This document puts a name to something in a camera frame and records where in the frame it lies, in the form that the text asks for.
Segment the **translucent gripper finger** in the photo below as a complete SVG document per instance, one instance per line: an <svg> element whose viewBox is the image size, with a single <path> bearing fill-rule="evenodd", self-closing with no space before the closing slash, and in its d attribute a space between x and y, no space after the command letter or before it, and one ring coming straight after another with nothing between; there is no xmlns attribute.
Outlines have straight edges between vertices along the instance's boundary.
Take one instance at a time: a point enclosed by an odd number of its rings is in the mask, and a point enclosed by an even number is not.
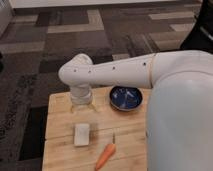
<svg viewBox="0 0 213 171"><path fill-rule="evenodd" d="M78 108L78 105L76 105L76 104L71 104L70 112L71 112L71 113L74 113L74 112L77 110L77 108Z"/></svg>
<svg viewBox="0 0 213 171"><path fill-rule="evenodd" d="M97 112L96 107L92 103L88 104L88 108L90 108L90 109L94 110L95 112Z"/></svg>

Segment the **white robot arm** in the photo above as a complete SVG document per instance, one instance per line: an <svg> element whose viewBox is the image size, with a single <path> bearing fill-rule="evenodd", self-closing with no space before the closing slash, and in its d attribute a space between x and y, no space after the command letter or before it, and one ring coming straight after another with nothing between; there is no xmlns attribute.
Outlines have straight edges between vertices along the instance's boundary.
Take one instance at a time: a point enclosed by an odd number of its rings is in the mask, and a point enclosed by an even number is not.
<svg viewBox="0 0 213 171"><path fill-rule="evenodd" d="M158 52L100 64L80 53L58 75L75 100L89 97L91 84L149 89L148 171L213 171L212 53Z"/></svg>

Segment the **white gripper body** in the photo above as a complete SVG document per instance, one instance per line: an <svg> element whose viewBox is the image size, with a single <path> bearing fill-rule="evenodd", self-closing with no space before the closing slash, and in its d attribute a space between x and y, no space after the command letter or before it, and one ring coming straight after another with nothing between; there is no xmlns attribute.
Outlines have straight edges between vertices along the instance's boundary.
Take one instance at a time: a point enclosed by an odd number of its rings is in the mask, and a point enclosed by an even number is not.
<svg viewBox="0 0 213 171"><path fill-rule="evenodd" d="M71 100L77 105L86 105L92 101L92 91L89 84L73 86L70 88Z"/></svg>

